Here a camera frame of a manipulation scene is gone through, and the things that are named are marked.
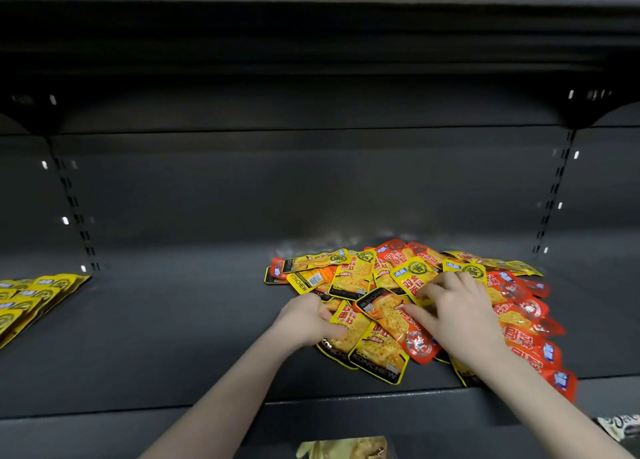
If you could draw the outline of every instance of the pile of snack packets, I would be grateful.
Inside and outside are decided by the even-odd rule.
[[[60,304],[89,277],[62,273],[0,280],[0,348]]]
[[[510,349],[573,401],[577,379],[562,368],[560,349],[547,339],[564,334],[564,329],[549,317],[548,305],[540,300],[548,297],[548,285],[531,279],[543,275],[524,262],[485,259],[459,250],[440,253],[421,243],[392,239],[361,252],[341,248],[276,258],[267,267],[264,281],[320,296],[333,313],[331,322],[349,330],[342,339],[317,344],[341,365],[397,385],[409,358],[422,365],[435,358],[452,365],[464,386],[469,386],[478,383],[478,377],[468,366],[440,353],[436,340],[402,309],[411,302],[429,308],[434,302],[421,299],[418,290],[439,272],[460,271],[486,286]]]

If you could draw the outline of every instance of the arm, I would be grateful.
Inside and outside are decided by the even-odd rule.
[[[140,459],[232,458],[264,400],[278,368],[293,351],[323,338],[344,336],[315,294],[292,299],[274,324],[211,390]]]
[[[467,364],[556,459],[632,459],[556,392],[504,342],[484,286],[466,272],[444,272],[425,285],[438,316],[405,306],[452,356]]]

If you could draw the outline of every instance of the barcode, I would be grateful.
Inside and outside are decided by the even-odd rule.
[[[320,284],[320,282],[322,282],[322,280],[323,279],[322,279],[322,275],[320,275],[320,272],[318,272],[317,274],[315,274],[315,275],[313,275],[313,276],[311,276],[311,277],[309,277],[307,279],[308,283],[311,284],[311,285],[318,285],[318,284]]]

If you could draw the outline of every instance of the right hand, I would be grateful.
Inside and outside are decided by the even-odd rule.
[[[433,299],[437,317],[414,304],[406,304],[405,311],[472,370],[509,352],[484,285],[467,272],[443,272],[424,285],[417,297]]]

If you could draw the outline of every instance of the hand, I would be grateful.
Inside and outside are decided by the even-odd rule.
[[[331,312],[315,293],[302,294],[290,300],[280,311],[271,329],[295,348],[313,346],[318,341],[342,338],[347,328],[328,323]]]
[[[423,286],[417,297],[433,299],[437,317],[414,304],[405,305],[405,311],[476,373],[509,353],[484,285],[467,272],[443,272]]]

